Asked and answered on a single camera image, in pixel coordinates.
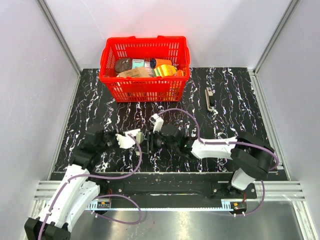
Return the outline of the beige staple remover tool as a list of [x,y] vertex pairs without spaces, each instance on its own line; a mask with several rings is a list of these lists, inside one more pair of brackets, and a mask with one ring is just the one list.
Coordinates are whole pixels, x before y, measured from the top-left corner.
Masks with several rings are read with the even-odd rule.
[[215,99],[210,87],[205,88],[205,99],[206,99],[207,110],[209,112],[213,112],[215,108]]

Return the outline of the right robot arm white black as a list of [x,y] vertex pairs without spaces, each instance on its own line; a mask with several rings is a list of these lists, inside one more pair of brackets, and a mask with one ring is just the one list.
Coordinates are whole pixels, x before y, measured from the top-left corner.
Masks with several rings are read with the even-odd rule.
[[273,148],[247,132],[226,139],[204,139],[185,136],[172,124],[151,130],[146,135],[146,153],[163,148],[172,149],[188,160],[216,158],[234,161],[238,169],[222,188],[223,193],[233,198],[243,195],[255,180],[264,181],[276,159]]

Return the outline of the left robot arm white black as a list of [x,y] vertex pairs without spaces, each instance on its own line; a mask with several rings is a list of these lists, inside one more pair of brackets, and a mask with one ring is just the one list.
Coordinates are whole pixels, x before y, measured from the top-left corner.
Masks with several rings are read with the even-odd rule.
[[25,222],[28,240],[69,240],[75,223],[92,199],[107,195],[108,185],[91,175],[102,153],[119,147],[117,133],[117,130],[106,131],[100,125],[87,129],[47,206],[37,217]]

